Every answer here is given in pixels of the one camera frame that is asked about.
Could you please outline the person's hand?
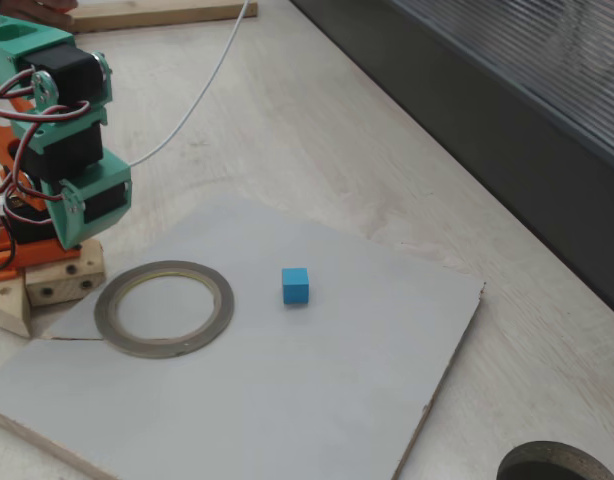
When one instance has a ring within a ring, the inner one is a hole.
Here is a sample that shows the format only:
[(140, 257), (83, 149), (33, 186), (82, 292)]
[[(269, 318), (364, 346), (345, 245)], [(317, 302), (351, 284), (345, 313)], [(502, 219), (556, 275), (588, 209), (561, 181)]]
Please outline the person's hand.
[(74, 0), (0, 0), (0, 15), (64, 29), (73, 23)]

